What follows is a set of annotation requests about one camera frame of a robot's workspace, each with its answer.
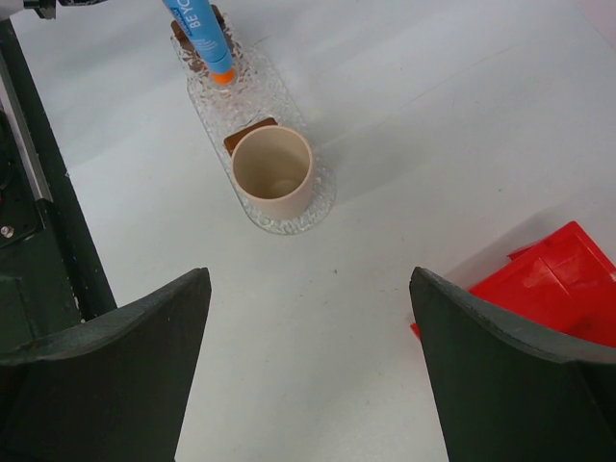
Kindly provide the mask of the orange toothpaste tube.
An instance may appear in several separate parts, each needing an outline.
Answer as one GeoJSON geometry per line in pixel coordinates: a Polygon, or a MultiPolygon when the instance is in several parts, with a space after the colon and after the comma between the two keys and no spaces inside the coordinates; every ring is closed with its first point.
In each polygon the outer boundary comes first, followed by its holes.
{"type": "Polygon", "coordinates": [[[216,84],[221,86],[228,86],[234,82],[236,78],[236,71],[234,68],[231,68],[224,73],[212,72],[210,76],[216,84]]]}

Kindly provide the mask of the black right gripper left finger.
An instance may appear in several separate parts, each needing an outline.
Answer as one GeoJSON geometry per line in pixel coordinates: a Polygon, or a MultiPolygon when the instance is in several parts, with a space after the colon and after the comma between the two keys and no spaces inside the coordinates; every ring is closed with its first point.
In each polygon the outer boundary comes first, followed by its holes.
{"type": "Polygon", "coordinates": [[[193,269],[1,356],[5,461],[171,461],[211,301],[193,269]]]}

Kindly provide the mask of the red plastic organizer bin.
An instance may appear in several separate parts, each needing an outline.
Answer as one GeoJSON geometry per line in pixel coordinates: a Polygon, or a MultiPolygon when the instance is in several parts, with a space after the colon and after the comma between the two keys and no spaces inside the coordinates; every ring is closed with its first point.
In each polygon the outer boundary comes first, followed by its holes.
{"type": "Polygon", "coordinates": [[[615,265],[577,222],[508,258],[470,293],[552,330],[615,346],[615,265]]]}

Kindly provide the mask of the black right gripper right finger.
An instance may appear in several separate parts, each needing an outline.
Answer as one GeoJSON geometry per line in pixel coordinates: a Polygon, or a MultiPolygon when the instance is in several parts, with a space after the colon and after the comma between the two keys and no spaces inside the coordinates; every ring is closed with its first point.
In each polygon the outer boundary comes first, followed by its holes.
{"type": "Polygon", "coordinates": [[[409,291],[451,461],[612,461],[615,350],[420,267],[409,291]]]}

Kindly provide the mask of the clear acrylic toothbrush stand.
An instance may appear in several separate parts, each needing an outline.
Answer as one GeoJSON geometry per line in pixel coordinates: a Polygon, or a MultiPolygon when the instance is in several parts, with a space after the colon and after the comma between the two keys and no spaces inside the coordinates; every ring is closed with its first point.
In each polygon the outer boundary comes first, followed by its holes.
{"type": "Polygon", "coordinates": [[[213,10],[232,59],[228,72],[211,71],[177,20],[170,23],[171,43],[187,77],[190,100],[214,149],[226,161],[245,135],[287,118],[286,100],[269,60],[242,43],[226,14],[213,10]]]}

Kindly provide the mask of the beige cup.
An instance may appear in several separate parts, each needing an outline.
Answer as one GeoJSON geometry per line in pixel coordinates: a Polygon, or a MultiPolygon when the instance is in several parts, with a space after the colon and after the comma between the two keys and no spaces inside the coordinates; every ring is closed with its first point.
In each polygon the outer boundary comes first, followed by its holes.
{"type": "Polygon", "coordinates": [[[242,137],[231,156],[240,192],[269,218],[297,218],[313,195],[316,157],[309,142],[291,128],[270,125],[242,137]]]}

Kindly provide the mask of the blue toothpaste tube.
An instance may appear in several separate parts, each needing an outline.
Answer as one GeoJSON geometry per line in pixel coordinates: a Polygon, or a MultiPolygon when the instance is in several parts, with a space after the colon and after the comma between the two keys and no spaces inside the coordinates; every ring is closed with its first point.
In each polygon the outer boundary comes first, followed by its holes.
{"type": "Polygon", "coordinates": [[[164,4],[210,74],[224,73],[234,68],[227,39],[209,1],[165,0],[164,4]]]}

